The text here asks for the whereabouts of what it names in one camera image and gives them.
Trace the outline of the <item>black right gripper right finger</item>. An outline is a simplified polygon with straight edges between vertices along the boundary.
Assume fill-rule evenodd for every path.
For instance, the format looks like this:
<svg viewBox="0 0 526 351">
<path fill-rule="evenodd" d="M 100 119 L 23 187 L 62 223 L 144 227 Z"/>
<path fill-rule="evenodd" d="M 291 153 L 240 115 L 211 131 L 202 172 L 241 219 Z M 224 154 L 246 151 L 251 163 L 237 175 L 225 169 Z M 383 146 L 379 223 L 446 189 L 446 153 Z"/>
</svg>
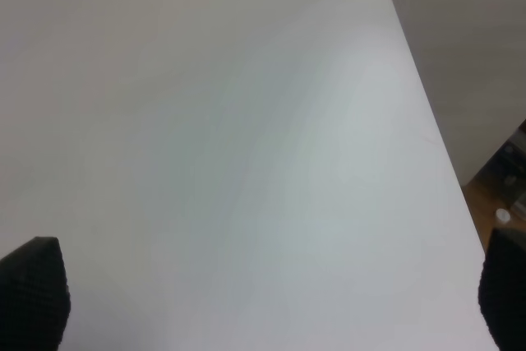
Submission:
<svg viewBox="0 0 526 351">
<path fill-rule="evenodd" d="M 478 303 L 500 350 L 525 349 L 525 232 L 491 233 L 478 286 Z"/>
</svg>

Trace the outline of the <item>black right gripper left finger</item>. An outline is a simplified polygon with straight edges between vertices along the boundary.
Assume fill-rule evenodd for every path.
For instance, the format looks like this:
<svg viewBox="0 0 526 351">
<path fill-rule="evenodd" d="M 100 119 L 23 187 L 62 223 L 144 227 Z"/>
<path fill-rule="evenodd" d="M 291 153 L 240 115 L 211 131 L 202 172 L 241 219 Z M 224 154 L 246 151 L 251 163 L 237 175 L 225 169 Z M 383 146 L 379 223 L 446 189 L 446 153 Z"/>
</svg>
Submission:
<svg viewBox="0 0 526 351">
<path fill-rule="evenodd" d="M 57 350 L 70 311 L 57 238 L 35 237 L 1 259 L 2 350 Z"/>
</svg>

